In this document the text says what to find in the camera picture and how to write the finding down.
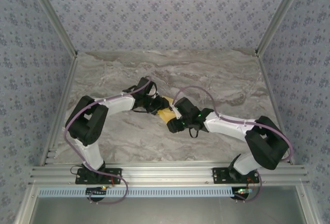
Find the blue floral wallpaper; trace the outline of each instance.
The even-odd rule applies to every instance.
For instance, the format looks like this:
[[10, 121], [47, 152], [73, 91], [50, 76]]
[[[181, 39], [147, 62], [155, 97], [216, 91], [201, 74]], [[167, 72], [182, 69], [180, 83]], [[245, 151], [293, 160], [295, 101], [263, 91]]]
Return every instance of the blue floral wallpaper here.
[[0, 2], [0, 223], [13, 223], [71, 58], [37, 0]]
[[77, 50], [256, 48], [280, 0], [50, 0]]
[[263, 55], [295, 161], [330, 223], [330, 0], [295, 0]]

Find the wall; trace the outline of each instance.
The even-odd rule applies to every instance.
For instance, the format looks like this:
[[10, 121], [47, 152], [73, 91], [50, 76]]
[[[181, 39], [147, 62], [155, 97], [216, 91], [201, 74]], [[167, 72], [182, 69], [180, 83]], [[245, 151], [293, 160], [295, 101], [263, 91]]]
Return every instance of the wall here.
[[51, 0], [77, 50], [256, 48], [280, 0]]
[[13, 223], [71, 59], [37, 0], [0, 2], [0, 223]]
[[263, 61], [295, 161], [330, 223], [330, 0], [295, 0]]

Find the yellow object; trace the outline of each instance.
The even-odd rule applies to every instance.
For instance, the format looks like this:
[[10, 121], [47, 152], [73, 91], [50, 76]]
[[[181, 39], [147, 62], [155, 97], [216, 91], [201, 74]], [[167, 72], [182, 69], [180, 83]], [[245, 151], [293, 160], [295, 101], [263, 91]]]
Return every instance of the yellow object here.
[[[163, 98], [167, 99], [169, 101], [169, 103], [171, 104], [173, 99], [166, 97], [166, 96], [162, 96]], [[157, 114], [160, 116], [161, 119], [164, 120], [164, 122], [167, 124], [168, 121], [170, 121], [171, 119], [175, 118], [175, 113], [173, 111], [171, 111], [169, 108], [165, 108], [163, 110], [159, 110], [157, 112]]]

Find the patterned wallpaper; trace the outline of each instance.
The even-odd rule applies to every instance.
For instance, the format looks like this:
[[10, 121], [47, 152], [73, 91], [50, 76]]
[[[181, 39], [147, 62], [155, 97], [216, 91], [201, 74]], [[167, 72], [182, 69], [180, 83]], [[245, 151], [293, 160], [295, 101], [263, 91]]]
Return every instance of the patterned wallpaper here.
[[295, 160], [330, 223], [330, 0], [295, 0], [263, 60]]
[[0, 223], [39, 163], [71, 59], [37, 0], [0, 2]]
[[256, 48], [280, 0], [51, 0], [77, 50]]

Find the marble surface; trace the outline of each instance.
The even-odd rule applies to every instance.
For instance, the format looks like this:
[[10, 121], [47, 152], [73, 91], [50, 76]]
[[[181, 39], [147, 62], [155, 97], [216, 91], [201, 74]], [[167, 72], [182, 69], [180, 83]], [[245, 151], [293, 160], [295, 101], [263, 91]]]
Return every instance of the marble surface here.
[[[94, 52], [79, 53], [77, 60], [65, 120], [82, 96], [112, 96], [146, 75], [152, 76], [161, 95], [173, 97], [179, 88], [195, 84], [213, 95], [223, 114], [276, 120], [257, 58], [246, 50]], [[200, 108], [212, 108], [204, 92], [189, 89], [181, 96]], [[62, 133], [55, 163], [80, 163]], [[231, 161], [248, 151], [246, 143], [221, 134], [200, 132], [196, 139], [188, 130], [172, 134], [158, 116], [132, 111], [108, 117], [98, 141], [106, 162]]]

